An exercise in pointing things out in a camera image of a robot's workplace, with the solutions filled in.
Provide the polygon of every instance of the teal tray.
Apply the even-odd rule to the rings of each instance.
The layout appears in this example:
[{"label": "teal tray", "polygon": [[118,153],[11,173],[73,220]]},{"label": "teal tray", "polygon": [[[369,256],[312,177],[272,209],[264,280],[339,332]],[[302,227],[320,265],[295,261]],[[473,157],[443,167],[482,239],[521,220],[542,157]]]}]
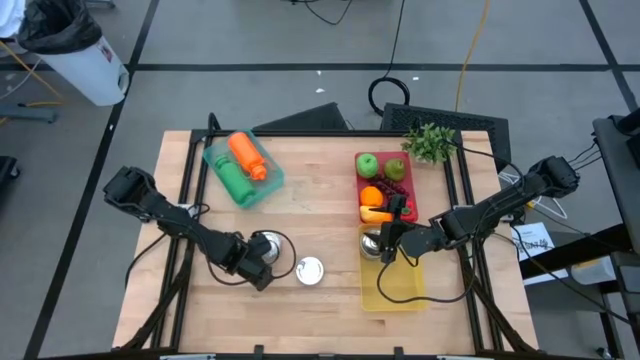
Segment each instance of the teal tray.
[{"label": "teal tray", "polygon": [[[262,147],[262,145],[260,144],[260,141],[258,141],[258,139],[253,135],[253,133],[250,130],[238,130],[236,132],[243,132],[247,134],[247,136],[249,137],[249,140],[251,140],[251,142],[256,147],[258,152],[260,152],[262,157],[264,157],[265,159],[264,166],[267,168],[267,178],[265,180],[263,181],[252,180],[249,177],[249,174],[246,171],[244,171],[240,165],[238,165],[238,160],[233,155],[233,153],[231,152],[231,149],[229,149],[229,146],[227,145],[228,144],[227,141],[229,137],[225,138],[223,141],[220,141],[206,148],[202,156],[204,160],[207,162],[207,164],[209,164],[209,167],[213,170],[213,172],[216,173],[216,175],[218,176],[218,179],[220,179],[224,187],[227,189],[227,193],[229,193],[229,196],[231,197],[233,202],[235,202],[241,208],[246,209],[259,203],[264,198],[269,196],[272,192],[281,188],[282,185],[284,185],[284,172],[278,166],[278,164],[273,160],[271,155],[269,155],[269,153],[264,149],[264,147]],[[225,183],[225,181],[223,181],[221,176],[222,171],[216,166],[216,162],[220,159],[221,156],[226,156],[231,163],[234,163],[239,167],[240,171],[244,174],[247,181],[255,189],[252,195],[248,195],[243,199],[236,199],[231,195],[232,192],[229,191],[229,186],[232,186],[232,185]]]}]

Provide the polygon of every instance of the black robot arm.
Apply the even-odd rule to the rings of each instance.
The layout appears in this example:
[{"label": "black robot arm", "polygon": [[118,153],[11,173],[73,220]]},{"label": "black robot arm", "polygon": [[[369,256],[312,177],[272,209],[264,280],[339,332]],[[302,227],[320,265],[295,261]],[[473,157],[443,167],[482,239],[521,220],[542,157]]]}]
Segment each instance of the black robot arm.
[{"label": "black robot arm", "polygon": [[209,262],[228,274],[238,274],[262,291],[271,283],[271,267],[262,255],[271,249],[262,233],[244,241],[239,232],[223,233],[201,225],[189,212],[167,201],[155,187],[153,177],[135,167],[122,167],[104,187],[105,201],[142,221],[156,220],[172,237],[194,241]]},{"label": "black robot arm", "polygon": [[418,258],[429,251],[450,250],[473,238],[489,236],[500,218],[538,196],[561,198],[578,188],[579,176],[562,157],[548,157],[529,169],[517,183],[473,206],[457,207],[429,219],[429,225],[400,220],[405,198],[394,196],[386,208],[393,221],[381,225],[380,235],[368,234],[378,243],[382,261],[395,260],[398,245]]}]

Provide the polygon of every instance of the wooden table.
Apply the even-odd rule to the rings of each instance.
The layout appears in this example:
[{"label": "wooden table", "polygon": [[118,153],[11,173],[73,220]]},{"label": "wooden table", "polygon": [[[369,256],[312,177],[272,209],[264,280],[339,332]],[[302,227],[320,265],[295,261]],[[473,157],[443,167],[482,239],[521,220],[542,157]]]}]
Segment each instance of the wooden table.
[{"label": "wooden table", "polygon": [[[189,136],[187,131],[166,132],[160,149],[154,176],[159,191],[172,202],[178,198]],[[485,132],[463,132],[463,139],[470,149],[491,151]],[[180,351],[250,353],[254,345],[262,344],[268,353],[389,354],[394,346],[402,346],[407,354],[473,354],[464,300],[429,303],[420,312],[370,313],[360,306],[354,154],[397,151],[402,139],[260,137],[260,141],[283,168],[284,187],[254,208],[241,210],[211,171],[204,197],[211,212],[202,216],[201,222],[245,235],[259,229],[279,230],[295,242],[299,258],[315,256],[324,262],[324,278],[317,286],[306,287],[292,274],[261,293],[250,285],[226,287],[211,278],[198,252]],[[198,155],[195,169],[200,159]],[[500,189],[492,158],[467,153],[467,162],[476,201]],[[424,222],[450,208],[444,170],[442,165],[412,163],[412,167],[420,220]],[[458,194],[462,194],[457,166],[454,169]],[[505,225],[497,231],[510,235]],[[136,251],[159,234],[155,224],[142,225]],[[168,247],[168,241],[159,245],[131,273],[114,345],[128,341],[157,303]],[[496,304],[525,341],[537,346],[514,247],[495,237],[486,242],[485,252]],[[291,251],[285,248],[274,273],[285,271],[291,260]],[[421,260],[428,295],[451,298],[461,293],[455,252],[429,253]],[[478,304],[488,347],[486,313]],[[172,308],[163,344],[168,344],[173,315]]]}]

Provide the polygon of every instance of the green bottle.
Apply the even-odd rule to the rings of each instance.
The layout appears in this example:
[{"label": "green bottle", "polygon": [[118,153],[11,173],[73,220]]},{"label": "green bottle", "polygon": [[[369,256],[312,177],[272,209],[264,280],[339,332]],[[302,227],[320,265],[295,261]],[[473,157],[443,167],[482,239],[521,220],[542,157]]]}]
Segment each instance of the green bottle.
[{"label": "green bottle", "polygon": [[236,204],[242,205],[256,194],[256,188],[247,179],[240,166],[232,162],[227,155],[218,156],[215,167],[220,181]]}]

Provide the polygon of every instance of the concrete floor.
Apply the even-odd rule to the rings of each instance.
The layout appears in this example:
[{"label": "concrete floor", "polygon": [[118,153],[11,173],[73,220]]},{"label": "concrete floor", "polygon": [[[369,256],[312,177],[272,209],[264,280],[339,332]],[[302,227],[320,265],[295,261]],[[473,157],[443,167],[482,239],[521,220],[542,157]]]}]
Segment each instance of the concrete floor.
[{"label": "concrete floor", "polygon": [[[329,64],[360,64],[352,68],[364,69],[363,64],[388,62],[400,9],[400,1],[355,0],[344,21],[330,27],[304,6],[278,0],[116,3],[115,10],[92,13],[125,62],[138,60],[134,48],[150,10],[153,21],[146,41],[139,42],[142,52],[139,65],[134,64],[138,70],[98,191],[87,195],[93,201],[41,356],[106,351],[111,346],[124,272],[139,230],[133,218],[101,199],[99,189],[120,166],[152,172],[162,133],[204,127],[210,111],[224,128],[249,128],[335,101],[355,128],[378,128],[380,118],[369,108],[366,91],[383,71],[325,69]],[[345,4],[323,0],[313,5],[337,18]],[[590,4],[617,62],[640,64],[636,51],[640,40],[633,25],[640,3],[591,0]],[[434,64],[463,61],[481,12],[481,1],[407,0],[396,62],[429,65],[423,67],[426,70],[393,71],[392,76],[407,83],[413,105],[453,108],[458,72],[437,71]],[[460,108],[509,119],[513,161],[523,168],[552,154],[575,156],[590,144],[594,118],[629,111],[611,68],[580,67],[611,64],[577,0],[492,1],[472,63],[527,65],[469,71]],[[282,71],[270,71],[276,68],[270,64],[317,65],[295,71],[286,69],[296,65],[283,65],[277,67]],[[1,71],[6,70],[3,66],[7,65],[0,64],[2,89],[24,76],[21,71]],[[7,289],[0,297],[2,359],[24,354],[112,116],[110,108],[94,107],[57,74],[39,74],[65,94],[59,121],[53,125],[10,121],[0,127],[0,154],[17,157],[23,169],[0,208],[0,288]],[[625,72],[624,78],[632,91],[640,91],[639,73]],[[384,86],[375,95],[378,103],[402,100],[396,90]],[[32,79],[5,101],[51,98]],[[567,223],[583,231],[619,223],[603,165],[595,163],[581,173],[580,190],[562,200]],[[548,227],[560,229],[553,223]],[[559,296],[553,289],[542,293]],[[545,350],[593,356],[593,349],[605,344],[599,321],[592,321],[596,314],[535,301],[532,311]],[[572,335],[559,342],[565,334]]]}]

